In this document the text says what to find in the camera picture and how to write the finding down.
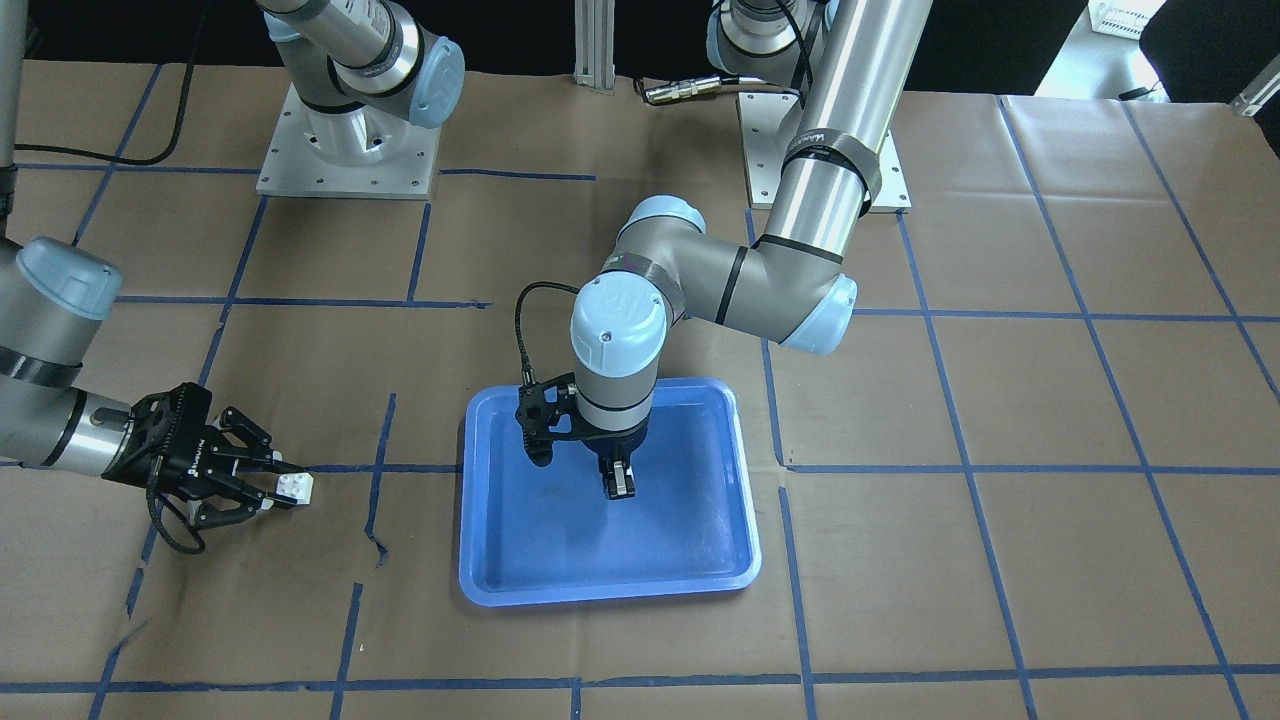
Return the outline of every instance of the blue tray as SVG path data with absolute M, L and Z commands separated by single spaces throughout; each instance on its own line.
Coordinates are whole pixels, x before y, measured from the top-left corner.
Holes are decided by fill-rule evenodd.
M 745 588 L 760 571 L 737 402 L 724 383 L 662 379 L 631 456 L 636 496 L 609 501 L 595 455 L 525 456 L 515 386 L 467 407 L 458 582 L 475 603 L 536 605 Z

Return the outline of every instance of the metal base plate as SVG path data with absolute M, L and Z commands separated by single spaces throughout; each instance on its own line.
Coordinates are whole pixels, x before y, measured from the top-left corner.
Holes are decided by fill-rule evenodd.
M 365 111 L 379 113 L 372 108 Z M 308 113 L 289 86 L 257 178 L 259 195 L 426 200 L 435 177 L 439 128 L 415 127 L 384 114 L 381 119 L 399 123 L 396 127 L 404 133 L 399 151 L 369 165 L 334 165 L 311 147 Z
M 782 179 L 782 154 L 791 140 L 791 133 L 782 138 L 778 137 L 778 131 L 795 104 L 795 96 L 777 92 L 741 92 L 737 96 L 737 117 L 742 123 L 742 156 L 753 209 L 768 210 L 773 206 L 773 197 Z M 897 159 L 892 132 L 884 137 L 879 160 L 883 184 L 872 202 L 872 213 L 909 209 L 911 195 L 906 191 L 906 176 Z

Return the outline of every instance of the black cable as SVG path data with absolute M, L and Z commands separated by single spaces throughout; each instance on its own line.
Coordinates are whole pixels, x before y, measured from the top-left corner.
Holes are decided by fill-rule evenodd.
M 561 290 L 570 295 L 577 295 L 579 291 L 581 290 L 571 284 L 538 281 L 529 283 L 527 286 L 525 286 L 525 290 L 520 291 L 520 297 L 516 299 L 516 347 L 520 348 L 520 373 L 525 379 L 525 384 L 532 384 L 538 382 L 538 378 L 534 375 L 532 363 L 529 361 L 529 350 L 525 348 L 525 333 L 520 328 L 520 315 L 521 311 L 525 309 L 525 297 L 527 297 L 530 292 L 540 287 L 548 290 Z
M 147 475 L 147 514 L 151 515 L 151 527 L 155 528 L 156 534 L 164 539 L 165 544 L 175 551 L 183 555 L 200 555 L 205 551 L 205 538 L 200 537 L 200 532 L 191 525 L 187 520 L 187 515 L 184 515 L 182 510 L 178 510 L 173 501 L 169 500 L 169 496 L 163 495 L 156 489 L 156 486 L 160 483 L 160 466 L 163 462 L 163 457 L 156 457 L 155 462 L 151 464 L 151 474 Z M 174 539 L 172 534 L 169 534 L 169 530 L 165 529 L 164 521 L 160 518 L 160 505 L 156 500 L 164 503 L 164 506 L 182 521 L 182 527 L 191 533 L 192 538 L 195 538 L 195 546 L 182 544 Z
M 809 78 L 809 87 L 813 87 L 813 64 L 809 61 L 809 46 L 804 42 L 804 35 L 800 33 L 800 24 L 796 23 L 795 15 L 787 9 L 787 4 L 783 0 L 773 0 L 773 3 L 782 10 L 782 14 L 787 18 L 787 24 L 791 26 L 791 32 L 796 35 L 796 45 L 800 46 L 800 59 L 804 61 L 804 74 Z M 804 92 L 800 94 L 800 106 L 804 108 Z
M 14 145 L 14 150 L 31 150 L 38 152 L 58 152 L 61 155 L 76 155 L 77 158 L 90 158 L 92 160 L 104 160 L 106 163 L 115 163 L 118 165 L 132 165 L 132 167 L 147 167 L 157 165 L 164 163 L 173 151 L 178 147 L 178 136 L 182 135 L 182 122 L 187 114 L 187 96 L 191 92 L 191 78 L 196 72 L 196 53 L 200 50 L 200 36 L 205 31 L 205 17 L 209 15 L 209 8 L 214 4 L 214 0 L 205 0 L 204 6 L 200 9 L 200 19 L 196 20 L 196 33 L 191 40 L 191 56 L 187 58 L 187 69 L 182 76 L 182 90 L 178 94 L 178 111 L 173 120 L 173 135 L 169 137 L 169 145 L 160 151 L 159 155 L 146 159 L 134 158 L 122 158 L 119 155 L 108 155 L 105 152 L 93 152 L 92 150 L 81 150 L 78 147 L 63 147 L 61 145 L 28 145 L 26 142 L 19 142 Z

